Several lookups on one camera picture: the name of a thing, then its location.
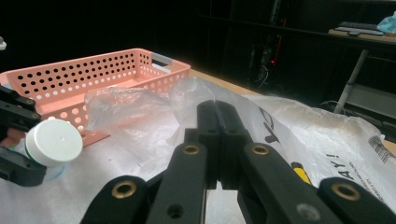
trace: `barcode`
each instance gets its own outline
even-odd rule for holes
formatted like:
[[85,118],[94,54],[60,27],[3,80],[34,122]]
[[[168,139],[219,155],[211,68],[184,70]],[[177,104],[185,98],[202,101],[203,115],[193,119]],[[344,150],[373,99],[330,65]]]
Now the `barcode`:
[[381,139],[378,136],[371,137],[369,144],[372,146],[378,157],[382,162],[386,163],[389,158],[396,158],[391,152],[389,152],[384,145],[382,145]]

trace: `brass screw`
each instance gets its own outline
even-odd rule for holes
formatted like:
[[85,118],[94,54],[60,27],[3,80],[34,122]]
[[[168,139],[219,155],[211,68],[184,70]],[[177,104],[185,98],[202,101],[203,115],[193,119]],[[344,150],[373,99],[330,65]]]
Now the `brass screw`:
[[270,149],[268,149],[267,147],[263,147],[263,146],[253,146],[252,150],[254,153],[256,153],[257,155],[267,155],[270,152]]
[[113,190],[111,190],[111,194],[117,199],[124,199],[133,195],[136,189],[137,186],[133,181],[124,180],[114,186]]
[[347,199],[349,201],[357,201],[361,198],[361,194],[348,184],[333,184],[332,191],[341,198]]
[[199,152],[199,148],[196,146],[186,146],[183,148],[183,152],[189,155],[196,155]]

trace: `basket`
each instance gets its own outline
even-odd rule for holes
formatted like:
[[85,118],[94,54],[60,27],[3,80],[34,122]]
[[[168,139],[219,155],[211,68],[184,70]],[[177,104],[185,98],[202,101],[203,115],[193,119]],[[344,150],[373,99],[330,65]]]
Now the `basket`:
[[85,92],[109,86],[166,92],[190,66],[144,49],[127,49],[60,63],[7,71],[0,83],[36,101],[42,119],[63,119],[81,134],[84,147],[107,135],[84,130],[88,122]]

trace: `bottle cap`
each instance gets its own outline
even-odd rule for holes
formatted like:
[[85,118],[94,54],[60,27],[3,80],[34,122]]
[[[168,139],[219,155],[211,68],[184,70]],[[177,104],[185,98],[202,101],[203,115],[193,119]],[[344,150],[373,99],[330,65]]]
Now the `bottle cap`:
[[26,135],[26,153],[34,161],[54,167],[75,159],[82,150],[78,130],[61,119],[46,119]]

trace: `blue object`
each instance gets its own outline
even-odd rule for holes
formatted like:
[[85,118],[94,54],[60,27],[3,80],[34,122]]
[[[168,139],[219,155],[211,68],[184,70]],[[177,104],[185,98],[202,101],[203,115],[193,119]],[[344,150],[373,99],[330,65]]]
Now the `blue object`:
[[396,34],[396,11],[394,12],[393,16],[386,17],[384,20],[382,20],[378,24],[377,28],[386,34]]

